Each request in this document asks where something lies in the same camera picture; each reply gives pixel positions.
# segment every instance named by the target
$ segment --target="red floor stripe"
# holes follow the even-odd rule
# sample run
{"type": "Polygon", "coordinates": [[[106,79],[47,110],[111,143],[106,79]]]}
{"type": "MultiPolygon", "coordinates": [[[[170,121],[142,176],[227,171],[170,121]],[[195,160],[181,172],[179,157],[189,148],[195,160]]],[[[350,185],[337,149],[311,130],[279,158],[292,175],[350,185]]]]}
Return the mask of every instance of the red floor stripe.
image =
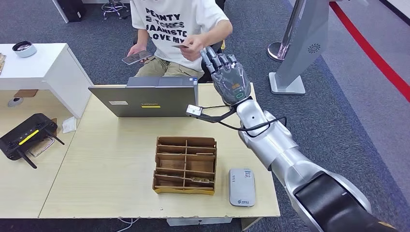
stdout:
{"type": "Polygon", "coordinates": [[[346,27],[347,31],[352,35],[354,40],[359,44],[367,56],[373,61],[373,63],[379,68],[379,70],[387,77],[387,79],[400,91],[401,94],[410,102],[410,86],[404,81],[390,65],[383,60],[383,58],[377,53],[376,50],[369,44],[369,42],[363,37],[359,30],[353,25],[346,14],[342,11],[339,5],[331,1],[330,7],[336,13],[340,21],[346,27]]]}

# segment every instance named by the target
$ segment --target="white t-shirt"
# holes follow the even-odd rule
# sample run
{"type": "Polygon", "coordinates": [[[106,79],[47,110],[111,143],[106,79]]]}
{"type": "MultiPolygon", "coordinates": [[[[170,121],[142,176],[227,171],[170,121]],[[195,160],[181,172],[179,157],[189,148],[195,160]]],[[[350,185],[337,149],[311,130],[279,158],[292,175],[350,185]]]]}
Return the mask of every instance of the white t-shirt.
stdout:
{"type": "Polygon", "coordinates": [[[197,71],[202,70],[202,58],[189,61],[172,46],[228,20],[215,0],[131,0],[130,4],[132,26],[148,31],[157,47],[155,56],[197,71]]]}

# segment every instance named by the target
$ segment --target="cardboard divider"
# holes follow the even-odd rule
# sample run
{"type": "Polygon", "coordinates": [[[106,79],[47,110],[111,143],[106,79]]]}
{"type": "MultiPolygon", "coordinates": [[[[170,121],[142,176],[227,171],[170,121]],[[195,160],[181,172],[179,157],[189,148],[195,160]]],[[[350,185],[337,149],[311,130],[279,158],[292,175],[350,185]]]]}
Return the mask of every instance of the cardboard divider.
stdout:
{"type": "Polygon", "coordinates": [[[157,193],[213,195],[216,158],[213,138],[159,137],[152,187],[157,193]]]}

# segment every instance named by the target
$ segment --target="robotic arm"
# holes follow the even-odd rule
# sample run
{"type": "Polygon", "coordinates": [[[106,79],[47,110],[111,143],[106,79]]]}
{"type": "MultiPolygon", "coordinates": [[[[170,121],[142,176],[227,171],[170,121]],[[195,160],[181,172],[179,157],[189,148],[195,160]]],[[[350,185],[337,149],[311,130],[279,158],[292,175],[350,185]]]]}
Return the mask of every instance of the robotic arm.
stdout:
{"type": "Polygon", "coordinates": [[[221,123],[237,113],[239,137],[286,189],[292,207],[313,232],[396,232],[371,214],[370,202],[349,180],[310,161],[298,150],[290,131],[250,97],[250,82],[235,56],[201,51],[214,86],[230,111],[208,116],[190,105],[187,114],[221,123]]]}

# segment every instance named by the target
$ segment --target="laptop lid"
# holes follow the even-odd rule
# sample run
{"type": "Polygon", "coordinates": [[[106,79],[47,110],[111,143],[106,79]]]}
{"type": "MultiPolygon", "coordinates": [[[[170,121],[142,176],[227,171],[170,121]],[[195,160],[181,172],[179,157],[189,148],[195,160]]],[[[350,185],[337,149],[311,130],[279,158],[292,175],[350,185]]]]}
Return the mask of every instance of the laptop lid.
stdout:
{"type": "Polygon", "coordinates": [[[118,117],[182,117],[195,104],[194,86],[93,86],[89,90],[118,117]]]}

